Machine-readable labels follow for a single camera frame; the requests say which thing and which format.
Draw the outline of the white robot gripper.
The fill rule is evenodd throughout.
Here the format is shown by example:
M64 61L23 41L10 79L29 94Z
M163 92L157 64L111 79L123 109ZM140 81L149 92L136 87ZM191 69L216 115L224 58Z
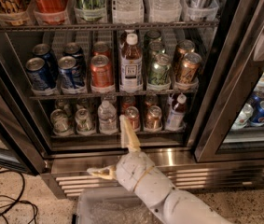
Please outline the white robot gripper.
M110 165L89 168L87 172L106 180L117 179L122 187L134 192L148 208L155 207L172 192L174 184L144 152L140 152L140 141L129 119L121 115L119 123L121 147L127 148L131 153L121 157L117 170L115 165Z

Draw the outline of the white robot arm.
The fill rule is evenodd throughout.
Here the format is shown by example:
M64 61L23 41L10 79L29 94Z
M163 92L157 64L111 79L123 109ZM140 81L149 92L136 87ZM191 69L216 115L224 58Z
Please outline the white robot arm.
M133 192L163 224L232 224L204 201L188 191L178 189L156 167L140 148L140 141L129 119L119 117L121 146L129 152L105 168L89 168L87 172L103 179L116 179Z

